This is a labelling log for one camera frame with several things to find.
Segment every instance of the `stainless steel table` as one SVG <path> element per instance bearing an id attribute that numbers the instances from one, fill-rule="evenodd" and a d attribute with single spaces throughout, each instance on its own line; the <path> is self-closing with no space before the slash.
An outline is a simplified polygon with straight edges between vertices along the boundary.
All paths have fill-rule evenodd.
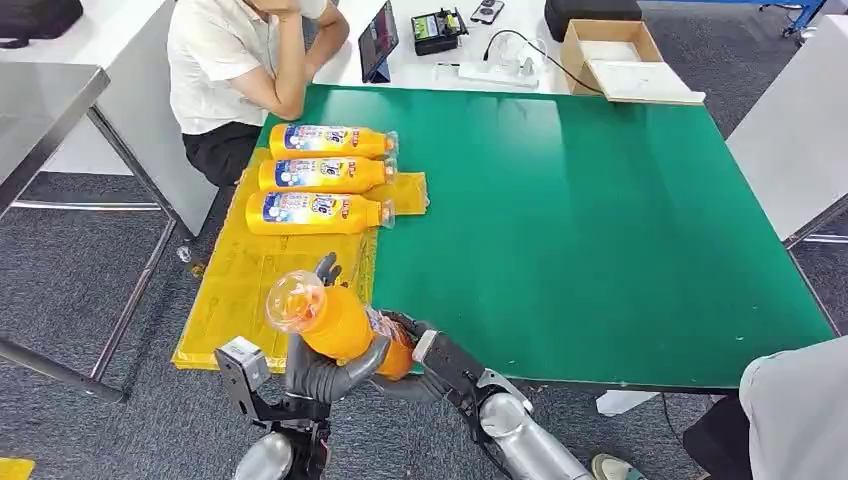
<path id="1" fill-rule="evenodd" d="M 49 63 L 0 63 L 0 216 L 10 207 L 70 208 L 84 210 L 161 209 L 168 217 L 159 241 L 124 309 L 109 335 L 100 357 L 88 374 L 77 372 L 55 360 L 0 337 L 0 356 L 48 375 L 66 384 L 119 402 L 124 392 L 101 379 L 133 312 L 159 263 L 168 239 L 176 229 L 184 238 L 193 235 L 141 168 L 132 150 L 97 107 L 97 98 L 109 84 L 109 76 L 93 65 Z M 62 143 L 65 136 L 87 115 L 106 138 L 155 203 L 54 203 L 16 199 Z"/>

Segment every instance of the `cardboard box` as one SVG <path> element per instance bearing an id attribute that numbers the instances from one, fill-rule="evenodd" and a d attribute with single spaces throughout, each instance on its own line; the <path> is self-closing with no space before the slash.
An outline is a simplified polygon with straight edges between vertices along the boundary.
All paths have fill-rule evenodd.
<path id="1" fill-rule="evenodd" d="M 589 48 L 584 51 L 586 43 Z M 589 68 L 587 62 L 589 59 L 663 61 L 660 50 L 648 32 L 645 22 L 571 20 L 568 23 L 568 30 L 565 31 L 565 41 L 560 52 L 562 66 L 577 76 L 581 82 L 601 90 L 598 80 Z M 575 82 L 570 76 L 565 76 L 572 94 L 600 95 Z"/>
<path id="2" fill-rule="evenodd" d="M 663 61 L 644 22 L 571 20 L 561 52 L 562 65 L 611 102 L 701 105 Z M 566 75 L 574 95 L 601 95 Z"/>

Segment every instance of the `black pants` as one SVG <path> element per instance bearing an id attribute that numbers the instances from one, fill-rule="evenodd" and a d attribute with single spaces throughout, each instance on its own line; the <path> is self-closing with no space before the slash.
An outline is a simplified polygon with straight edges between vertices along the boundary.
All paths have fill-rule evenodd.
<path id="1" fill-rule="evenodd" d="M 689 455 L 713 480 L 752 480 L 748 417 L 739 397 L 729 395 L 683 434 Z"/>
<path id="2" fill-rule="evenodd" d="M 214 185 L 233 185 L 250 162 L 260 130 L 256 125 L 230 122 L 200 135 L 183 134 L 186 157 Z"/>

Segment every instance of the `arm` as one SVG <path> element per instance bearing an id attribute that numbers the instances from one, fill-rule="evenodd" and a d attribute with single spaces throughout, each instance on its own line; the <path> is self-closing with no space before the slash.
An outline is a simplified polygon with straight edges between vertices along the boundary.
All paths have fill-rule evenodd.
<path id="1" fill-rule="evenodd" d="M 231 83 L 251 102 L 283 120 L 297 120 L 303 113 L 306 85 L 341 48 L 350 27 L 336 6 L 327 0 L 303 0 L 301 10 L 280 10 L 280 5 L 290 3 L 280 0 L 255 3 L 279 19 L 277 76 L 273 78 L 259 66 L 232 79 Z M 305 52 L 303 46 L 301 15 L 312 19 L 319 27 L 309 52 Z"/>
<path id="2" fill-rule="evenodd" d="M 324 13 L 313 21 L 318 26 L 318 35 L 306 52 L 306 78 L 309 81 L 312 81 L 315 72 L 342 48 L 350 34 L 347 20 L 332 3 L 327 3 Z"/>
<path id="3" fill-rule="evenodd" d="M 299 13 L 280 12 L 277 18 L 279 55 L 276 78 L 260 65 L 230 80 L 230 83 L 251 102 L 283 120 L 296 120 L 303 113 L 307 83 L 303 29 Z"/>

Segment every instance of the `gray carpet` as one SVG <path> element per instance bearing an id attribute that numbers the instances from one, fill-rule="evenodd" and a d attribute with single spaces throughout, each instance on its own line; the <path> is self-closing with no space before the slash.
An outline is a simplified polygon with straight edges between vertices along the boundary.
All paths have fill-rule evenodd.
<path id="1" fill-rule="evenodd" d="M 795 51 L 778 38 L 779 10 L 642 5 L 664 57 L 692 88 L 708 93 L 707 107 L 725 135 Z M 42 174 L 29 196 L 138 198 L 127 180 Z M 211 251 L 229 193 L 216 200 L 197 252 Z M 12 210 L 0 220 L 0 335 L 89 369 L 163 224 L 157 213 Z M 108 382 L 131 390 L 130 401 L 106 405 L 0 361 L 0 456 L 36 460 L 36 479 L 231 475 L 262 432 L 230 407 L 216 373 L 178 371 L 169 362 L 198 287 L 173 255 L 178 242 L 171 241 L 107 373 Z M 802 245 L 795 252 L 835 320 L 848 326 L 848 249 Z M 597 392 L 520 387 L 536 405 L 539 423 L 584 462 L 608 452 L 633 461 L 652 480 L 699 473 L 666 425 L 658 399 L 610 419 L 595 413 Z M 669 399 L 678 432 L 706 408 L 703 396 Z M 334 407 L 333 428 L 329 479 L 497 477 L 446 404 L 408 404 L 366 387 Z"/>

